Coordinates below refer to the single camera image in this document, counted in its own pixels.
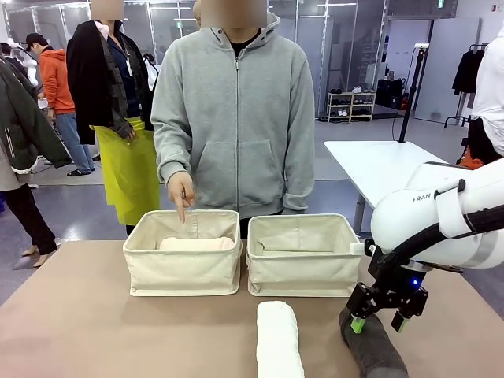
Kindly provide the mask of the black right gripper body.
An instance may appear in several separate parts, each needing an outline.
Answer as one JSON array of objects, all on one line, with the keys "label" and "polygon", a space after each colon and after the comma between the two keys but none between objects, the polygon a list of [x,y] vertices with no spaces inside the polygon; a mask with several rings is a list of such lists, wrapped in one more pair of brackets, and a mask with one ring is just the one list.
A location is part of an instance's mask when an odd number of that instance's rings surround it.
[{"label": "black right gripper body", "polygon": [[378,309],[422,312],[428,292],[421,286],[426,272],[395,270],[381,274],[372,285],[371,303]]}]

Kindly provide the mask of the person's right hand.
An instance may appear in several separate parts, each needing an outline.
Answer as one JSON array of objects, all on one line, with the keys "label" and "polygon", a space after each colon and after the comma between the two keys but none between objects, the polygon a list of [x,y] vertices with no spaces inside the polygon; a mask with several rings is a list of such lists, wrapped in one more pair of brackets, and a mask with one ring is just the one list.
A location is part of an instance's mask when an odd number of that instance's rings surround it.
[{"label": "person's right hand", "polygon": [[195,190],[189,173],[176,172],[170,176],[167,183],[169,200],[176,206],[180,223],[186,220],[185,211],[195,204]]}]

